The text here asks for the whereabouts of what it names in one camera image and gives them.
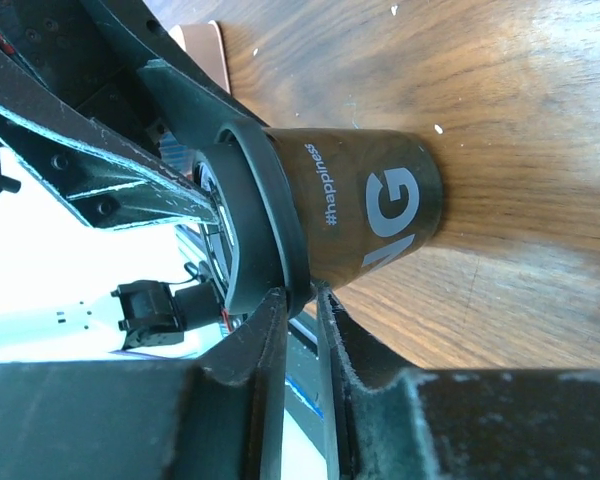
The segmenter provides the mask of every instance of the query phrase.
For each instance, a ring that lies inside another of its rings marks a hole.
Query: wire
[[[192,262],[185,263],[184,270],[191,275],[191,278],[185,280],[184,282],[169,282],[167,285],[184,285],[186,283],[195,282],[200,278],[198,267],[196,267]]]
[[[222,309],[222,321],[224,322],[224,326],[227,328],[229,333],[233,333],[233,328],[231,327],[231,322],[229,322],[229,312],[226,308]]]

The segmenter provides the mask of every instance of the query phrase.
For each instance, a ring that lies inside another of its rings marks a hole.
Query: wood grain
[[[219,21],[234,95],[276,127],[427,142],[444,224],[338,292],[363,326],[426,367],[600,367],[600,0],[149,5]]]

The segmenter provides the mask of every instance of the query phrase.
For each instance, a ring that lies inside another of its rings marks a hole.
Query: black ring
[[[250,119],[225,123],[218,141],[232,135],[244,152],[258,185],[278,246],[288,297],[290,317],[298,315],[311,300],[309,254],[287,175],[262,127]]]

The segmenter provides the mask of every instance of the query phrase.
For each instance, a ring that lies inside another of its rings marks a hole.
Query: screw hole
[[[64,155],[54,155],[51,158],[51,166],[56,170],[66,170],[69,168],[69,160]]]
[[[34,43],[40,43],[40,41],[42,40],[42,37],[40,36],[40,34],[33,28],[27,28],[25,30],[24,34],[27,36],[27,38],[30,41],[32,41]]]
[[[56,22],[52,18],[45,18],[44,19],[44,28],[46,28],[50,32],[57,32],[58,31],[58,22]]]
[[[160,22],[154,19],[147,21],[147,29],[157,37],[164,37],[167,35],[167,31],[160,25]]]
[[[102,201],[98,204],[96,210],[100,215],[106,217],[107,215],[111,214],[111,212],[113,211],[113,207],[111,206],[111,202]]]

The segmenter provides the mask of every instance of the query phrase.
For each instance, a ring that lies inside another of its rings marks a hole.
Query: black rubber part
[[[282,266],[274,233],[263,205],[260,192],[253,179],[242,148],[237,142],[224,142],[200,150],[195,159],[194,170],[204,164],[210,170],[217,194],[227,214],[233,236],[231,258],[226,265],[228,285],[225,293],[225,306],[230,314],[252,313],[262,302],[271,288],[284,283]],[[221,230],[215,233],[218,239],[230,245],[228,233]],[[213,238],[206,236],[205,246],[211,260],[209,243]],[[228,259],[225,252],[222,263]],[[221,279],[214,269],[218,285]]]
[[[291,187],[278,155],[262,127],[250,119],[226,123],[218,142],[235,139],[247,159],[264,203],[278,246],[287,290],[289,317],[295,317],[311,300],[309,254]]]
[[[222,303],[212,280],[178,290],[173,295],[173,303],[184,331],[222,320]]]

